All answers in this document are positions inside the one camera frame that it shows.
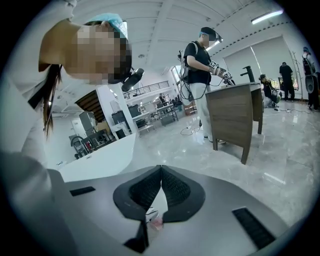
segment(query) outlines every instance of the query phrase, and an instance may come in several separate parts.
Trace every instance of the ceiling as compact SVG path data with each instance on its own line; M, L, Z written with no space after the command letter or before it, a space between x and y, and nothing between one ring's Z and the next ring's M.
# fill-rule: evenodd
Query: ceiling
M79 0L72 21L83 24L101 13L119 14L127 21L132 66L161 73L165 67L179 65L179 50L196 40L202 27L214 28L223 38L209 50L213 55L266 23L287 21L286 15L280 15L252 25L252 19L278 9L270 0ZM95 88L63 72L55 110L63 110Z

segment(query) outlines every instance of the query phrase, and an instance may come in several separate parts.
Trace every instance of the black vent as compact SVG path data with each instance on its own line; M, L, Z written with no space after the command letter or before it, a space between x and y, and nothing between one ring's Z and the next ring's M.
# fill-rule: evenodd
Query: black vent
M83 195L83 194L86 194L86 193L89 193L89 192L92 192L95 190L96 189L94 189L92 186L86 186L83 188L70 190L70 193L73 197L76 197L76 196L80 196L80 195Z
M259 250L275 240L247 208L236 209L232 213Z

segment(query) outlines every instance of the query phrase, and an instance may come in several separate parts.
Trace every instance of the marble floor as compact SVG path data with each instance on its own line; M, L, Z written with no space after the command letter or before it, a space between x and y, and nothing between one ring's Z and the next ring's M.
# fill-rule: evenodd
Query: marble floor
M251 148L246 165L242 148L226 143L218 151L203 137L197 114L144 133L140 140L155 164L188 169L231 182L274 210L289 226L303 218L319 194L320 112L305 104L280 102L279 110L263 113L262 134L253 122Z

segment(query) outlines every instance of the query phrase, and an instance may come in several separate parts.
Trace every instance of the railing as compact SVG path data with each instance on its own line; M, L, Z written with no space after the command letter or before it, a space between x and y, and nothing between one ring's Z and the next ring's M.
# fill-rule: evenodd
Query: railing
M132 99L133 97L137 97L139 95L150 93L152 91L156 91L167 87L169 87L168 81L158 82L138 89L127 91L123 94L123 96L125 99Z

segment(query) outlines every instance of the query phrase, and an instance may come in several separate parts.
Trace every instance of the black mesh pad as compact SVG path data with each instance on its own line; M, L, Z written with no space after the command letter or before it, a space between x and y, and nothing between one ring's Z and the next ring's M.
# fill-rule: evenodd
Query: black mesh pad
M200 210L206 198L199 183L168 166L158 165L118 186L113 192L113 201L126 218L145 221L145 214L161 186L168 206L163 223L188 220Z

